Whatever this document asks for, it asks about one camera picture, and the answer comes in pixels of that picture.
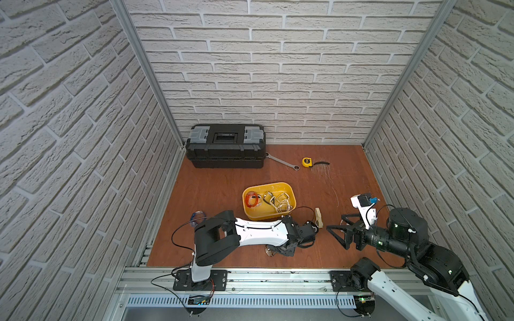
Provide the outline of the grey white band watch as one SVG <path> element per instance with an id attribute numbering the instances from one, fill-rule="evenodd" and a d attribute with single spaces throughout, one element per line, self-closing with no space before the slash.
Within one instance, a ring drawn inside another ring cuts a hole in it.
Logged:
<path id="1" fill-rule="evenodd" d="M 267 191 L 262 194 L 262 200 L 267 204 L 274 204 L 275 196 L 270 191 Z"/>

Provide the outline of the red orange glasses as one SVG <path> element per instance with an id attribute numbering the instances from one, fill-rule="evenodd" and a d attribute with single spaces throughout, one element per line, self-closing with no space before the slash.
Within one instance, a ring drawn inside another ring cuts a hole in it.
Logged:
<path id="1" fill-rule="evenodd" d="M 245 195 L 245 204 L 247 208 L 259 206 L 261 203 L 261 196 L 255 191 L 249 191 Z"/>

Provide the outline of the yellow plastic storage box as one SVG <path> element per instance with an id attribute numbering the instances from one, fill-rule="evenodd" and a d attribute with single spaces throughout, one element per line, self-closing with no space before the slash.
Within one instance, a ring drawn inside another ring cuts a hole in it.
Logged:
<path id="1" fill-rule="evenodd" d="M 245 195 L 249 191 L 255 191 L 255 192 L 257 192 L 257 194 L 259 194 L 261 196 L 261 203 L 259 206 L 253 207 L 253 208 L 246 207 Z M 242 203 L 243 203 L 244 212 L 250 220 L 264 221 L 267 219 L 281 217 L 282 215 L 287 215 L 292 211 L 291 210 L 286 213 L 278 213 L 275 208 L 275 206 L 279 204 L 279 202 L 277 200 L 275 200 L 274 204 L 267 204 L 267 203 L 263 202 L 262 194 L 267 191 L 270 191 L 274 196 L 279 195 L 283 192 L 287 193 L 290 197 L 288 203 L 290 203 L 293 206 L 292 210 L 294 210 L 296 208 L 297 201 L 294 196 L 294 191 L 293 191 L 293 188 L 288 183 L 278 182 L 278 183 L 269 183 L 269 184 L 264 184 L 264 185 L 256 185 L 253 187 L 248 187 L 247 189 L 244 190 L 244 192 L 242 194 Z"/>

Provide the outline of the beige strap watch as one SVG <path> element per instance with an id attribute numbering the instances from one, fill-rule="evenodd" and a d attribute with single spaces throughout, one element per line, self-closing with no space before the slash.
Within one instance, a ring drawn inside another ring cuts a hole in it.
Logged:
<path id="1" fill-rule="evenodd" d="M 275 199 L 279 202 L 279 203 L 282 203 L 282 202 L 288 202 L 289 201 L 289 195 L 285 192 L 279 194 L 279 195 L 276 195 L 275 196 Z"/>

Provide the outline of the cream pink strap watch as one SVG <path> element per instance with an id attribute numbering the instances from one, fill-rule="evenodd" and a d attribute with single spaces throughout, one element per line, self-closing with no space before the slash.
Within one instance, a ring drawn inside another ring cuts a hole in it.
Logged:
<path id="1" fill-rule="evenodd" d="M 315 208 L 315 223 L 319 229 L 323 228 L 323 218 L 319 207 Z"/>

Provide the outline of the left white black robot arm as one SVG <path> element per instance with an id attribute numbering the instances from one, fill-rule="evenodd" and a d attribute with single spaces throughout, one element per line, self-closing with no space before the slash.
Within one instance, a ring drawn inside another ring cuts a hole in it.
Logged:
<path id="1" fill-rule="evenodd" d="M 315 223 L 300 225 L 290 215 L 269 222 L 246 221 L 231 210 L 223 211 L 195 228 L 191 280 L 210 279 L 212 267 L 239 247 L 265 246 L 272 254 L 293 257 L 296 249 L 314 245 L 318 231 Z"/>

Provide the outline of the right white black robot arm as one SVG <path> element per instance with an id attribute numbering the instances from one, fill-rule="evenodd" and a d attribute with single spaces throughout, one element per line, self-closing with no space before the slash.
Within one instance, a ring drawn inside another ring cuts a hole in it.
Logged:
<path id="1" fill-rule="evenodd" d="M 371 246 L 378 253 L 403 258 L 405 267 L 439 298 L 447 320 L 487 319 L 463 262 L 453 251 L 428 239 L 428 223 L 412 210 L 393 208 L 384 228 L 367 227 L 361 220 L 347 222 L 341 231 L 345 233 L 345 249 L 351 244 L 357 250 Z M 351 271 L 354 288 L 383 298 L 405 319 L 439 320 L 435 312 L 397 286 L 371 259 L 360 259 Z"/>

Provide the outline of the silver combination wrench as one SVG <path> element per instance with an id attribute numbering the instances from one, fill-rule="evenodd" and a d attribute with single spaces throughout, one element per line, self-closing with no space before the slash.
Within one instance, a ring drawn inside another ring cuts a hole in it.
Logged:
<path id="1" fill-rule="evenodd" d="M 282 159 L 279 159 L 279 158 L 277 158 L 275 156 L 272 156 L 268 152 L 266 153 L 266 158 L 268 158 L 270 160 L 273 160 L 273 161 L 276 161 L 277 163 L 280 163 L 280 164 L 285 165 L 287 167 L 290 167 L 290 168 L 294 169 L 295 171 L 298 171 L 300 169 L 300 167 L 298 165 L 290 164 L 290 163 L 286 162 L 285 160 L 282 160 Z"/>

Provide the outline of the yellow tape measure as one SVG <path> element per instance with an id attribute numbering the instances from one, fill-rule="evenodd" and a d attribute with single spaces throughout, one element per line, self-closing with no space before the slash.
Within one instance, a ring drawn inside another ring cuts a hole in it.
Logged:
<path id="1" fill-rule="evenodd" d="M 302 159 L 302 166 L 305 168 L 310 168 L 313 166 L 312 158 L 305 157 Z"/>

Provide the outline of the black grey toolbox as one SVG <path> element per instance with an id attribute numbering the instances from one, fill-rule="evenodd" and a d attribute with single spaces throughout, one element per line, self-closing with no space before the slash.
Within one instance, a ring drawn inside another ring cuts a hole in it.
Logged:
<path id="1" fill-rule="evenodd" d="M 258 124 L 197 124 L 186 140 L 186 157 L 200 169 L 261 169 L 266 133 Z"/>

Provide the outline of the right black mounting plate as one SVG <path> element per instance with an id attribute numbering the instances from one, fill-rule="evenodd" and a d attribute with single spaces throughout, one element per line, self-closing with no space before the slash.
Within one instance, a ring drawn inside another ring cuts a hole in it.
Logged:
<path id="1" fill-rule="evenodd" d="M 357 292 L 362 290 L 361 277 L 350 270 L 333 270 L 329 272 L 334 292 Z"/>

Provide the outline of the left controller board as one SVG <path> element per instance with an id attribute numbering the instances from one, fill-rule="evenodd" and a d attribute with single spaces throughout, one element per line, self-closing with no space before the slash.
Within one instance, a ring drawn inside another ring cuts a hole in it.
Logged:
<path id="1" fill-rule="evenodd" d="M 190 315 L 200 315 L 209 306 L 210 296 L 193 295 L 187 299 L 186 309 Z"/>

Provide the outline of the controller board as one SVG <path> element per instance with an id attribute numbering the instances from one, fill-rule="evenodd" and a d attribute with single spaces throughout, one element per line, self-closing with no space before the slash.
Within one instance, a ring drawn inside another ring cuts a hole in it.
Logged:
<path id="1" fill-rule="evenodd" d="M 209 306 L 210 296 L 193 295 L 187 299 L 186 309 L 190 315 L 200 315 Z"/>
<path id="2" fill-rule="evenodd" d="M 376 299 L 374 296 L 354 296 L 354 311 L 358 317 L 370 317 L 376 307 Z"/>

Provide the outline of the right controller board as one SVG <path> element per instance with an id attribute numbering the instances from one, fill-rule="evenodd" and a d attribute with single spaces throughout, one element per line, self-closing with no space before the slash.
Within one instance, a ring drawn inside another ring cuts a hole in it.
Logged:
<path id="1" fill-rule="evenodd" d="M 358 317 L 370 317 L 376 307 L 376 299 L 374 296 L 354 296 L 354 311 Z"/>

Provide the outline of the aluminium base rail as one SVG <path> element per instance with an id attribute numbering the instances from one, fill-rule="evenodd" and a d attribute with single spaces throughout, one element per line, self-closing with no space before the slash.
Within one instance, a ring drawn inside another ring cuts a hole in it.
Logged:
<path id="1" fill-rule="evenodd" d="M 132 294 L 165 294 L 172 289 L 175 278 L 169 267 L 125 268 L 115 292 Z M 265 269 L 226 268 L 226 294 L 332 294 L 329 269 Z M 385 274 L 397 287 L 411 295 L 431 292 L 408 270 L 385 269 Z"/>

